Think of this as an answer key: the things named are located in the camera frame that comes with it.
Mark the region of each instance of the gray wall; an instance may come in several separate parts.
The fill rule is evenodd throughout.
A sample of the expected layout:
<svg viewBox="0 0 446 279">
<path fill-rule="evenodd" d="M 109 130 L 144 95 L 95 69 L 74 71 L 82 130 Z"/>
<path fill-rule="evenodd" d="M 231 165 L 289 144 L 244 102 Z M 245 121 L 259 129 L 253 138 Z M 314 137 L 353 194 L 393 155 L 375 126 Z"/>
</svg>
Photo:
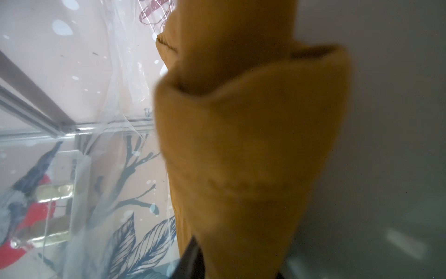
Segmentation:
<svg viewBox="0 0 446 279">
<path fill-rule="evenodd" d="M 289 264 L 301 278 L 446 276 L 446 1 L 303 0 L 296 38 L 344 44 L 350 112 Z"/>
</svg>

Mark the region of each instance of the blue leaf illustration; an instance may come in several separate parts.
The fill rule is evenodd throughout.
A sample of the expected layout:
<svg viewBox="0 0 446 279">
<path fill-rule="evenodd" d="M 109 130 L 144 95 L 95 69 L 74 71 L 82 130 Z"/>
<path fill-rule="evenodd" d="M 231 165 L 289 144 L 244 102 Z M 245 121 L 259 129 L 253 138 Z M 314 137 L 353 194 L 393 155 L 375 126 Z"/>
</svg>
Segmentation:
<svg viewBox="0 0 446 279">
<path fill-rule="evenodd" d="M 153 269 L 149 269 L 143 273 L 127 277 L 126 279 L 169 279 L 166 275 L 161 274 L 159 272 L 154 271 Z"/>
<path fill-rule="evenodd" d="M 104 250 L 102 259 L 102 278 L 116 279 L 120 270 L 135 246 L 135 227 L 133 214 L 113 233 Z"/>
<path fill-rule="evenodd" d="M 132 250 L 121 269 L 120 278 L 143 273 L 154 268 L 166 255 L 175 238 L 175 217 L 157 224 Z"/>
</svg>

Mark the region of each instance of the clear plastic sheet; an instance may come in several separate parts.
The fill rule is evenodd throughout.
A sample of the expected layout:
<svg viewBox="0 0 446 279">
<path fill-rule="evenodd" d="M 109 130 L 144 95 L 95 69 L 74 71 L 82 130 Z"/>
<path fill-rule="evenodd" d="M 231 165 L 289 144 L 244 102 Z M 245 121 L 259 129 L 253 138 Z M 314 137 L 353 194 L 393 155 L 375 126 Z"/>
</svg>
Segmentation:
<svg viewBox="0 0 446 279">
<path fill-rule="evenodd" d="M 153 63 L 154 36 L 174 3 L 154 3 L 97 6 L 111 77 L 96 121 L 59 139 L 0 142 L 0 278 L 148 279 L 174 270 L 175 219 L 151 102 L 165 71 Z"/>
</svg>

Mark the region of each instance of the mustard yellow fabric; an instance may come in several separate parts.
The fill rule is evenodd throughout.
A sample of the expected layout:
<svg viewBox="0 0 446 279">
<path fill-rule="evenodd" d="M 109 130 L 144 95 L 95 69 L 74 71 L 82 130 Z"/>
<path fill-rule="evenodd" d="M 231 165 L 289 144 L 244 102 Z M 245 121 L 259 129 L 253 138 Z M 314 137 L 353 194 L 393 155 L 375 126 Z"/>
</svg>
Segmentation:
<svg viewBox="0 0 446 279">
<path fill-rule="evenodd" d="M 350 60 L 292 38 L 296 2 L 179 0 L 155 118 L 180 253 L 211 279 L 272 279 L 339 132 Z"/>
</svg>

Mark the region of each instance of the metal bar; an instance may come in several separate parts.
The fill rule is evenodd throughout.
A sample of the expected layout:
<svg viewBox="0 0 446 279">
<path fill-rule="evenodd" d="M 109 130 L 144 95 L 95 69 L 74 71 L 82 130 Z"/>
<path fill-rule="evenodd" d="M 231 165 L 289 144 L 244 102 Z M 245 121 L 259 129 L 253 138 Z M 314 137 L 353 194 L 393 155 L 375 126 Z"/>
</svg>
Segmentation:
<svg viewBox="0 0 446 279">
<path fill-rule="evenodd" d="M 93 133 L 151 133 L 155 131 L 155 125 L 152 119 L 130 119 L 125 121 L 116 121 L 108 124 L 101 123 L 81 123 L 71 127 L 74 130 L 73 133 L 67 133 L 58 137 L 58 140 L 74 139 L 78 135 L 91 135 Z M 47 134 L 40 131 L 11 131 L 12 133 L 0 132 L 0 144 L 10 141 L 27 141 L 34 140 L 37 142 L 54 141 L 54 139 Z"/>
<path fill-rule="evenodd" d="M 31 125 L 37 130 L 46 132 L 52 137 L 65 135 L 51 119 L 28 105 L 19 97 L 0 85 L 0 107 L 9 114 Z"/>
<path fill-rule="evenodd" d="M 0 77 L 48 115 L 58 126 L 69 127 L 74 124 L 74 121 L 1 51 Z"/>
</svg>

